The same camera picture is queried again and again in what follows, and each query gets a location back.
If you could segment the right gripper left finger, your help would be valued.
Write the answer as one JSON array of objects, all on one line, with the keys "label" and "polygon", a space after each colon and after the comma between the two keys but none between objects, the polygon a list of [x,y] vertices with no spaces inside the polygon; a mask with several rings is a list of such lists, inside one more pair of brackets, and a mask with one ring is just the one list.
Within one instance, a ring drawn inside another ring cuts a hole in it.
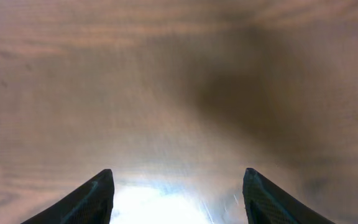
[{"label": "right gripper left finger", "polygon": [[112,170],[104,169],[23,224],[109,224],[113,198]]}]

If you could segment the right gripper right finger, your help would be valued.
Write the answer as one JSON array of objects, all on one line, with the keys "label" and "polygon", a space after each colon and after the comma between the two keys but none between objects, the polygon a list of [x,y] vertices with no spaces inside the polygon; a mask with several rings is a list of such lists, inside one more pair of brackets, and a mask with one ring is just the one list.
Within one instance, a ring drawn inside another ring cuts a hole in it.
[{"label": "right gripper right finger", "polygon": [[242,194],[249,224],[334,224],[253,168],[247,168]]}]

